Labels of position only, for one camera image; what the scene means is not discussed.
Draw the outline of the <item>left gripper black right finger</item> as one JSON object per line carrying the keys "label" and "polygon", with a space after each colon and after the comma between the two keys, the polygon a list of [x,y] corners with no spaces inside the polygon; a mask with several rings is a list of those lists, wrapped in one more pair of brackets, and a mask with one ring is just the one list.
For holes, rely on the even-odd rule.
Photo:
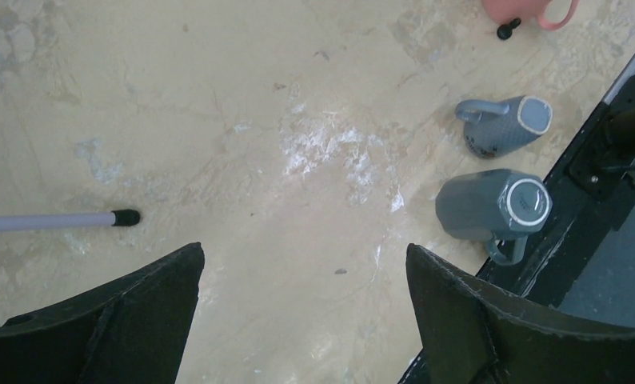
{"label": "left gripper black right finger", "polygon": [[635,383],[635,328],[541,306],[406,249],[409,294],[432,383]]}

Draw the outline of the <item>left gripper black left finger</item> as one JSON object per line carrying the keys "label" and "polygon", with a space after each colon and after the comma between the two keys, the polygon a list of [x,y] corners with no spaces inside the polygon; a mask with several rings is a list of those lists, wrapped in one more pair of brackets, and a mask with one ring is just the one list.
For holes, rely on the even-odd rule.
{"label": "left gripper black left finger", "polygon": [[0,326],[0,383],[173,383],[205,265],[193,242]]}

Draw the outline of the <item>dark blue-grey mug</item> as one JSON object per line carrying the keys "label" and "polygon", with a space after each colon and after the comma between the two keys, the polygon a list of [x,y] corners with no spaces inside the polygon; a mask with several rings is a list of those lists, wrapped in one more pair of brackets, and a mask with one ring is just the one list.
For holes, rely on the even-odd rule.
{"label": "dark blue-grey mug", "polygon": [[539,177],[510,169],[451,178],[435,202],[447,234],[483,243],[489,258],[502,266],[522,261],[528,237],[542,229],[552,208]]}

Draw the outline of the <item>slate blue mug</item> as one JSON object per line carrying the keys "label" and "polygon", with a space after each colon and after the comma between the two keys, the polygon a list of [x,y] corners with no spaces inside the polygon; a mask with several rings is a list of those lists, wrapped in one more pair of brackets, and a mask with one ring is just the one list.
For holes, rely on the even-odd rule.
{"label": "slate blue mug", "polygon": [[546,134],[553,108],[545,100],[523,95],[500,102],[469,99],[459,102],[456,118],[469,151],[479,158],[494,159],[510,154]]}

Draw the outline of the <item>pink mug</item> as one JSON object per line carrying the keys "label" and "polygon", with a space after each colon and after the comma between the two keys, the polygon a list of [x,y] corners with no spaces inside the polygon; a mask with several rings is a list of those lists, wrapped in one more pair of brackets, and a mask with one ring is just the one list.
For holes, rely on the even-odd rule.
{"label": "pink mug", "polygon": [[545,11],[551,0],[481,0],[481,5],[487,16],[498,25],[505,25],[515,19],[522,22],[532,18],[537,20],[544,30],[559,30],[565,26],[574,15],[579,0],[571,0],[567,15],[559,22],[551,22]]}

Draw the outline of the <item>tripod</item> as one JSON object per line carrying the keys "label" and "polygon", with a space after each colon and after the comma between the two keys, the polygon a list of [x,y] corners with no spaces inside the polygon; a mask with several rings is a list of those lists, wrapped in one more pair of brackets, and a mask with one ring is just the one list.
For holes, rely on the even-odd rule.
{"label": "tripod", "polygon": [[136,226],[141,221],[137,210],[114,210],[104,213],[40,214],[0,216],[0,232],[65,229],[92,226]]}

